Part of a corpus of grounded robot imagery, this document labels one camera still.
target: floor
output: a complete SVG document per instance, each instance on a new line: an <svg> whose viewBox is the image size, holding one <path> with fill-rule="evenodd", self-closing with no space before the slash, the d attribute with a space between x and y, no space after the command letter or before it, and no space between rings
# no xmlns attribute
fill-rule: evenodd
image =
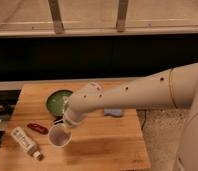
<svg viewBox="0 0 198 171"><path fill-rule="evenodd" d="M143 134L152 168L146 171L172 171L188 110L146 111ZM145 111L138 111L141 124Z"/></svg>

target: black dot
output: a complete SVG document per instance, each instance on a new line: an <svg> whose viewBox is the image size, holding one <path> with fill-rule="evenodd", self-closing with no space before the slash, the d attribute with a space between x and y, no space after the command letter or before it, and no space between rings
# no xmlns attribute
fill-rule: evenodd
<svg viewBox="0 0 198 171"><path fill-rule="evenodd" d="M164 81L164 77L161 77L161 78L160 78L160 81L161 81L161 82Z"/></svg>

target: plastic cup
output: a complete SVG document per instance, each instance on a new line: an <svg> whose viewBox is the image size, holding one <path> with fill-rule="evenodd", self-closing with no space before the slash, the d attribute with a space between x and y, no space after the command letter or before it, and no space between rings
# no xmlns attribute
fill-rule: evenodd
<svg viewBox="0 0 198 171"><path fill-rule="evenodd" d="M64 123L53 125L48 133L49 141L56 147L64 147L71 140L71 131L65 126Z"/></svg>

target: black wall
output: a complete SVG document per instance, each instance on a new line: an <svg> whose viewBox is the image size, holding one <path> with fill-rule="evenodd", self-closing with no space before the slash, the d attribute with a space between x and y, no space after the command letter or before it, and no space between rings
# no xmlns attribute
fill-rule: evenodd
<svg viewBox="0 0 198 171"><path fill-rule="evenodd" d="M197 61L198 34L0 39L0 81L143 76Z"/></svg>

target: tube cap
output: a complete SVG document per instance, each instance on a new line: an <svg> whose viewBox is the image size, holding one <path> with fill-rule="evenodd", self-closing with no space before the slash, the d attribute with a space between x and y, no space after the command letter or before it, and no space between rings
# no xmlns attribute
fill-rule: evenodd
<svg viewBox="0 0 198 171"><path fill-rule="evenodd" d="M33 157L36 158L37 160L41 160L43 158L43 155L39 151L35 151L33 153Z"/></svg>

